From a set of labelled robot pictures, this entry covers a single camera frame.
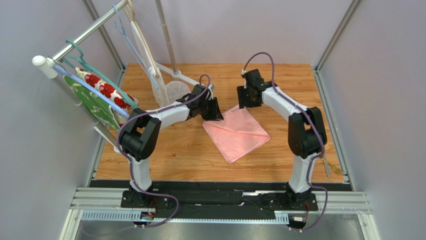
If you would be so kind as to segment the teal plastic hanger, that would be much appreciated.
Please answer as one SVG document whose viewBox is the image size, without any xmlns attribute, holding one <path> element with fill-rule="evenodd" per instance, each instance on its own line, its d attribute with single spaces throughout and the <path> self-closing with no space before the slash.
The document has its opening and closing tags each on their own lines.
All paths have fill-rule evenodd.
<svg viewBox="0 0 426 240">
<path fill-rule="evenodd" d="M 122 97 L 123 100 L 130 105 L 133 109 L 138 108 L 138 104 L 135 103 L 134 100 L 132 100 L 129 95 L 127 93 L 125 93 L 120 87 L 118 87 L 112 80 L 110 80 L 106 75 L 104 75 L 102 72 L 100 72 L 98 69 L 96 69 L 95 67 L 93 67 L 91 64 L 89 64 L 88 62 L 86 62 L 86 60 L 84 59 L 84 53 L 81 50 L 81 48 L 71 39 L 66 39 L 65 40 L 66 43 L 70 44 L 72 47 L 74 47 L 75 49 L 77 49 L 77 51 L 79 52 L 79 57 L 76 57 L 74 55 L 70 55 L 67 54 L 66 56 L 68 58 L 74 59 L 75 61 L 79 62 L 81 66 L 84 67 L 84 69 L 88 69 L 91 72 L 95 72 L 96 74 L 98 74 L 103 80 L 105 80 L 108 84 L 110 84 Z"/>
</svg>

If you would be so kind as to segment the green patterned cloth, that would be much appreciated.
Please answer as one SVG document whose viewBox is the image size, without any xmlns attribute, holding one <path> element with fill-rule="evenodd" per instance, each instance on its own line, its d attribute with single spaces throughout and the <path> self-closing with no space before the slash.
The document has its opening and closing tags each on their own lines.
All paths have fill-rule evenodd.
<svg viewBox="0 0 426 240">
<path fill-rule="evenodd" d="M 119 130 L 120 126 L 117 122 L 115 110 L 106 101 L 71 77 L 64 75 L 63 78 L 73 93 L 95 117 L 108 124 L 115 131 Z"/>
</svg>

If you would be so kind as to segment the light blue thin hanger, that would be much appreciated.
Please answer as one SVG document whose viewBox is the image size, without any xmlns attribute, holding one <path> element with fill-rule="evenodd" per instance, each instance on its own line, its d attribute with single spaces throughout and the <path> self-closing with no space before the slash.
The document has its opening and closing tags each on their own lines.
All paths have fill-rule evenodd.
<svg viewBox="0 0 426 240">
<path fill-rule="evenodd" d="M 117 10 L 116 6 L 113 4 L 112 5 L 116 15 L 118 16 L 119 22 L 121 24 L 121 27 L 119 27 L 117 25 L 117 22 L 114 21 L 114 27 L 116 28 L 116 30 L 122 35 L 123 41 L 125 42 L 127 48 L 129 49 L 129 51 L 132 53 L 133 57 L 136 59 L 137 63 L 140 65 L 140 67 L 144 70 L 144 72 L 146 73 L 146 75 L 148 76 L 151 85 L 156 89 L 159 90 L 159 86 L 157 84 L 157 81 L 155 80 L 154 76 L 152 75 L 152 73 L 149 71 L 149 68 L 147 67 L 147 65 L 145 64 L 144 60 L 142 59 L 142 57 L 139 54 L 139 51 L 135 48 L 135 46 L 133 45 L 133 43 L 131 42 L 131 40 L 129 39 L 128 35 L 126 34 L 122 19 L 120 17 L 119 11 Z"/>
</svg>

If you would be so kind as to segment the beige hanger with white cloth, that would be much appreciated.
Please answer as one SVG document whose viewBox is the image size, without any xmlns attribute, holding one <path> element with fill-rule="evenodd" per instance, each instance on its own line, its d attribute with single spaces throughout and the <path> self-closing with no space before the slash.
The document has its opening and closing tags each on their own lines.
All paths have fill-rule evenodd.
<svg viewBox="0 0 426 240">
<path fill-rule="evenodd" d="M 160 69 L 157 67 L 148 43 L 142 33 L 142 30 L 137 22 L 135 9 L 131 0 L 126 1 L 124 13 L 130 23 L 130 28 L 137 46 L 136 59 L 141 63 L 141 67 L 145 70 L 150 79 L 152 92 L 155 101 L 160 107 L 165 107 L 170 104 L 166 91 L 166 84 Z"/>
</svg>

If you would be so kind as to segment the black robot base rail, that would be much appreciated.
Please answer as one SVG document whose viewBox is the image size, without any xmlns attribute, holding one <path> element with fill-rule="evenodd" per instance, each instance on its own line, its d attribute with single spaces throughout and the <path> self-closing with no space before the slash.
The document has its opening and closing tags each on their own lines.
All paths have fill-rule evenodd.
<svg viewBox="0 0 426 240">
<path fill-rule="evenodd" d="M 145 193 L 129 187 L 122 208 L 149 209 L 157 218 L 272 220 L 276 211 L 305 213 L 319 209 L 308 190 L 290 192 L 286 182 L 154 181 Z"/>
</svg>

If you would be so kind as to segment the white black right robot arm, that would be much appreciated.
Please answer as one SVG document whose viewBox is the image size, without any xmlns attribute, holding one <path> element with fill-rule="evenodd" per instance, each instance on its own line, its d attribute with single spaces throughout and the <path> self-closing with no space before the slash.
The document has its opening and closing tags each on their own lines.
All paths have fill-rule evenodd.
<svg viewBox="0 0 426 240">
<path fill-rule="evenodd" d="M 309 108 L 298 103 L 273 81 L 265 81 L 258 69 L 242 70 L 241 76 L 245 84 L 237 87 L 239 107 L 267 105 L 288 123 L 287 141 L 294 160 L 283 201 L 288 208 L 303 207 L 312 195 L 315 161 L 324 154 L 327 143 L 322 112 L 318 107 Z"/>
</svg>

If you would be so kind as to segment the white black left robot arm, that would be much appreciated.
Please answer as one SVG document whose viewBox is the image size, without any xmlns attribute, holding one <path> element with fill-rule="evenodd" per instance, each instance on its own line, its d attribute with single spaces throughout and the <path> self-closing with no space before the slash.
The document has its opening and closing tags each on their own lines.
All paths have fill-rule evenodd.
<svg viewBox="0 0 426 240">
<path fill-rule="evenodd" d="M 153 154 L 160 131 L 175 123 L 201 116 L 204 121 L 222 121 L 218 99 L 207 86 L 196 84 L 170 105 L 144 111 L 136 108 L 121 126 L 116 138 L 118 151 L 128 159 L 131 189 L 148 194 L 152 185 L 150 156 Z"/>
</svg>

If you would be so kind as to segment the blue plastic hanger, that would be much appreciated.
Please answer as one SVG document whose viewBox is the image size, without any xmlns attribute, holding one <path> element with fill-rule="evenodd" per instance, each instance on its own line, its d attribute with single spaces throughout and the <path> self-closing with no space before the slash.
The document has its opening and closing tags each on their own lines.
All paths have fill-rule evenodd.
<svg viewBox="0 0 426 240">
<path fill-rule="evenodd" d="M 111 106 L 116 112 L 118 112 L 122 116 L 124 116 L 126 118 L 128 118 L 130 116 L 127 112 L 125 112 L 123 109 L 121 109 L 117 104 L 113 103 L 112 100 L 110 100 L 106 96 L 102 95 L 99 91 L 97 91 L 96 89 L 94 89 L 92 86 L 90 86 L 84 80 L 78 78 L 76 75 L 72 74 L 71 72 L 69 72 L 68 70 L 66 70 L 65 68 L 63 68 L 62 66 L 60 66 L 60 65 L 54 65 L 53 68 L 57 72 L 70 77 L 75 82 L 79 83 L 80 85 L 82 85 L 83 87 L 85 87 L 86 89 L 88 89 L 90 92 L 92 92 L 93 94 L 95 94 L 96 96 L 98 96 L 99 98 L 101 98 L 103 101 L 105 101 L 109 106 Z"/>
</svg>

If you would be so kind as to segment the pink cloth napkin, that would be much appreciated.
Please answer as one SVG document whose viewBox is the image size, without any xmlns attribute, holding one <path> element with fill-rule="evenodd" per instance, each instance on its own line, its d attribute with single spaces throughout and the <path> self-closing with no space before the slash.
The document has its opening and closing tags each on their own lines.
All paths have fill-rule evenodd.
<svg viewBox="0 0 426 240">
<path fill-rule="evenodd" d="M 219 121 L 205 121 L 202 126 L 225 161 L 234 163 L 271 139 L 246 108 L 230 108 Z"/>
</svg>

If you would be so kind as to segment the red floral white cloth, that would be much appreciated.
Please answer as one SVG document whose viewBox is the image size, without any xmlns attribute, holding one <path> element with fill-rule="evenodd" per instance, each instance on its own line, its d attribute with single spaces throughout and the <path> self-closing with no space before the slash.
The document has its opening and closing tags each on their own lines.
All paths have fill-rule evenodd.
<svg viewBox="0 0 426 240">
<path fill-rule="evenodd" d="M 100 92 L 103 96 L 114 102 L 127 114 L 132 110 L 130 104 L 125 102 L 121 93 L 119 93 L 110 83 L 97 75 L 83 70 L 82 68 L 75 67 L 75 72 L 78 78 L 84 80 L 87 84 Z"/>
</svg>

